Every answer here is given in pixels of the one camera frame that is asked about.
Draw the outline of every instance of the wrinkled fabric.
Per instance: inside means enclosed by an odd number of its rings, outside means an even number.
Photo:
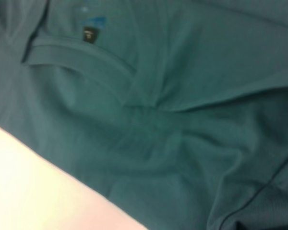
[[[0,0],[0,126],[151,230],[284,230],[288,0]]]

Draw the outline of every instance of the small tag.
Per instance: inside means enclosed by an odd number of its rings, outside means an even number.
[[[85,42],[94,43],[98,36],[98,30],[93,27],[84,27],[83,40]]]

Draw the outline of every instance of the green polo shirt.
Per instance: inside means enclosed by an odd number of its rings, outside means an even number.
[[[0,126],[150,230],[288,228],[280,2],[0,0]]]

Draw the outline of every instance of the teal fabric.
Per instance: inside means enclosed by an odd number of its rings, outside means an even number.
[[[271,2],[0,0],[0,126],[150,230],[285,228],[288,0]]]

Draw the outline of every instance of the teal shirt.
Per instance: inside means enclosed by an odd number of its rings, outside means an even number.
[[[288,5],[229,2],[0,1],[0,126],[150,230],[285,229]]]

